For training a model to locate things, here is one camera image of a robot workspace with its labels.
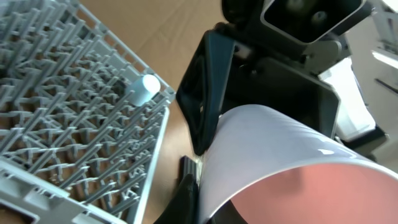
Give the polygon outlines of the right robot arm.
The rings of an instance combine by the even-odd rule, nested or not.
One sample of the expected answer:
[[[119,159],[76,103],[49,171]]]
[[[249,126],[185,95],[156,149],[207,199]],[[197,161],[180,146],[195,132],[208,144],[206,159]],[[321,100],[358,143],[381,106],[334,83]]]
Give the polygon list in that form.
[[[243,105],[275,109],[371,157],[387,134],[368,110],[345,36],[310,45],[218,23],[206,31],[177,90],[195,154],[212,143],[220,116]]]

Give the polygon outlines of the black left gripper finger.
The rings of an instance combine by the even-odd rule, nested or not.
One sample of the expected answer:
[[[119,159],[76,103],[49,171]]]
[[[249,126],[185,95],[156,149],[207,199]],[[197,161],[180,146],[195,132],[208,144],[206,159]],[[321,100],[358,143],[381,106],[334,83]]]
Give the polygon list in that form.
[[[154,224],[194,224],[198,205],[197,163],[180,158],[179,185],[174,197]]]

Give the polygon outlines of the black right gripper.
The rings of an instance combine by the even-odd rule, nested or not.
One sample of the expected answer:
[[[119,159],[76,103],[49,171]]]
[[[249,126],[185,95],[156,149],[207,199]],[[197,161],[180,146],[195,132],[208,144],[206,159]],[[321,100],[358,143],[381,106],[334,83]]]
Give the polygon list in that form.
[[[335,136],[340,99],[329,84],[231,24],[217,31],[204,33],[176,94],[196,155],[210,147],[221,111],[242,105],[268,106]]]

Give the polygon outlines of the light blue plastic cup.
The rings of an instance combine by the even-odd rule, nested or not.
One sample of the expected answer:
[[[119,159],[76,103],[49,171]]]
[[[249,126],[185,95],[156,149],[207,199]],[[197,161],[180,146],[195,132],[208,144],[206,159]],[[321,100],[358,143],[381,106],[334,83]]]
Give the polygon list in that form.
[[[160,88],[160,81],[154,75],[144,75],[126,88],[126,93],[134,92],[127,99],[134,106],[142,106],[151,100]]]

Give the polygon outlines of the pink plastic cup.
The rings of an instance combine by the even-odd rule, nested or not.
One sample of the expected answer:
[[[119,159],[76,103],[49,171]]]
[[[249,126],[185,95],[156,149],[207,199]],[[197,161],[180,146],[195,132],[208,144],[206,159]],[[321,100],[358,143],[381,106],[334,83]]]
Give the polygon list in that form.
[[[198,223],[227,202],[247,223],[396,223],[397,174],[266,106],[221,115]]]

